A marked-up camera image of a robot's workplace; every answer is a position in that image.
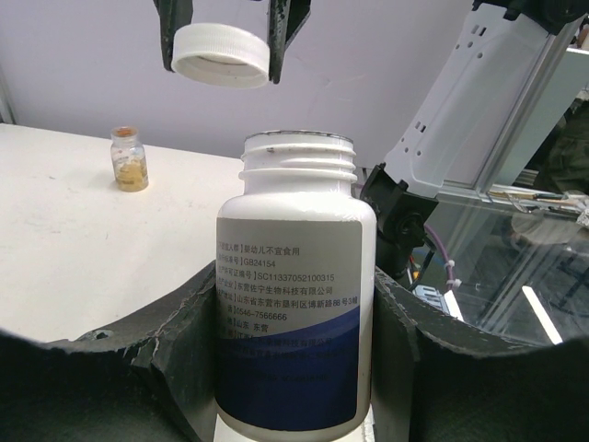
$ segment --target bottle rim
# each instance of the bottle rim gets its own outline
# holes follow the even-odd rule
[[[136,136],[139,131],[134,126],[119,126],[112,129],[110,133],[114,138],[129,138]]]
[[[306,131],[306,130],[274,130],[274,131],[264,131],[258,132],[257,134],[252,134],[246,136],[246,140],[248,141],[251,138],[255,138],[261,135],[317,135],[317,136],[325,136],[328,138],[335,138],[341,141],[347,141],[348,143],[353,144],[353,140],[348,138],[347,136],[334,134],[330,132],[321,132],[321,131]]]

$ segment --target blue label stripe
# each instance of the blue label stripe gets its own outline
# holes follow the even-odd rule
[[[271,430],[343,424],[356,415],[359,333],[357,307],[296,331],[219,339],[217,402],[236,419]]]

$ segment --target white tabletop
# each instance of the white tabletop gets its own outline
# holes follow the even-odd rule
[[[114,185],[110,140],[0,124],[0,328],[50,342],[133,313],[214,259],[240,160],[146,146],[149,187]],[[362,442],[371,418],[341,442]],[[215,441],[247,442],[220,419]]]

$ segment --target white plastic bottle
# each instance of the white plastic bottle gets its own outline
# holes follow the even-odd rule
[[[331,441],[368,411],[376,221],[351,197],[353,157],[334,134],[246,140],[216,262],[216,400],[243,436]]]

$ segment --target white bottle cap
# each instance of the white bottle cap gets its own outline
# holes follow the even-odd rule
[[[218,23],[195,23],[174,37],[172,69],[191,80],[227,87],[268,83],[270,48],[259,37]]]

